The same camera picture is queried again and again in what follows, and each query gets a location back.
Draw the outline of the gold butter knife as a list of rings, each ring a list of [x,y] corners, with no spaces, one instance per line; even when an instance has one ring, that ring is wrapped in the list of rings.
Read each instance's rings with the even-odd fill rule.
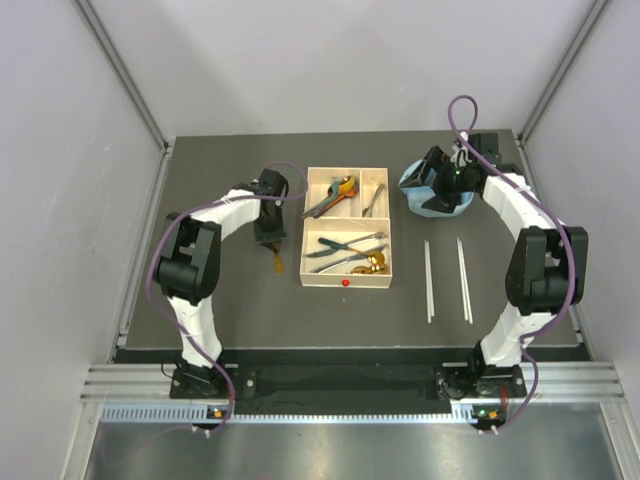
[[[273,252],[274,258],[273,258],[273,267],[274,267],[274,272],[277,275],[281,275],[284,272],[284,263],[281,257],[281,243],[280,242],[274,242],[271,245],[271,250]]]

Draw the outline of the cream divided utensil box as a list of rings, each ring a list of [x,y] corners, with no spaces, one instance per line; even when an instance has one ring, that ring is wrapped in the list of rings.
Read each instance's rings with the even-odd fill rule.
[[[388,170],[311,167],[307,180],[301,284],[388,289],[393,279]]]

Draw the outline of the orange silicone spoon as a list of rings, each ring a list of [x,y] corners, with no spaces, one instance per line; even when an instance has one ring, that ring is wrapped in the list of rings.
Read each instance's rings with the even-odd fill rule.
[[[327,197],[323,200],[316,208],[313,209],[312,217],[320,218],[322,215],[326,214],[330,209],[336,206],[338,203],[345,199],[353,198],[357,195],[356,189],[351,189],[348,192],[340,193],[338,195],[333,195],[331,197]]]

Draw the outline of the plain gold spoon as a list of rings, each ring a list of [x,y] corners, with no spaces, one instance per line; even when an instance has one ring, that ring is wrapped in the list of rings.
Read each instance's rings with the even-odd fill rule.
[[[389,266],[386,262],[385,255],[380,250],[374,250],[367,255],[370,262],[370,272],[372,274],[386,274]]]

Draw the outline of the ornate gold spoon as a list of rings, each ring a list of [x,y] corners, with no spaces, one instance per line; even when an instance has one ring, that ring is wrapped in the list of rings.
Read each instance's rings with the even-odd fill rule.
[[[370,265],[364,266],[359,265],[354,267],[351,271],[351,275],[380,275],[385,274],[387,272],[387,267],[385,265]]]

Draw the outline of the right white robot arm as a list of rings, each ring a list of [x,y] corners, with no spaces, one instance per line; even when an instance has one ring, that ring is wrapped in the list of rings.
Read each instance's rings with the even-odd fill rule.
[[[515,240],[505,275],[506,307],[474,347],[466,372],[474,393],[490,395],[504,377],[514,377],[531,341],[581,301],[588,233],[548,211],[520,169],[502,162],[494,133],[462,134],[451,155],[431,147],[404,171],[398,187],[409,209],[425,218],[453,218],[478,198]]]

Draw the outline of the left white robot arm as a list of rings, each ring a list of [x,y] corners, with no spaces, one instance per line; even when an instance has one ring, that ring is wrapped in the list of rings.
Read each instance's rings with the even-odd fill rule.
[[[182,340],[170,396],[215,398],[229,392],[230,381],[217,360],[222,345],[214,326],[212,295],[220,276],[222,241],[251,224],[258,245],[274,255],[281,274],[285,238],[282,200],[289,182],[279,172],[264,169],[258,179],[241,183],[213,204],[166,219],[163,241],[152,258],[148,280],[159,285],[173,312]]]

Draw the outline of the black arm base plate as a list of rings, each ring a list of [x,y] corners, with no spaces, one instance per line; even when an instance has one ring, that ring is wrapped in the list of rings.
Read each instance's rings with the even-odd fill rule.
[[[459,400],[522,398],[526,387],[517,367],[472,382],[465,367],[428,364],[329,364],[329,365],[236,365],[228,366],[225,380],[215,369],[200,373],[193,367],[174,370],[172,399],[224,399],[235,388],[238,400],[268,398],[280,393],[415,393],[420,399]]]

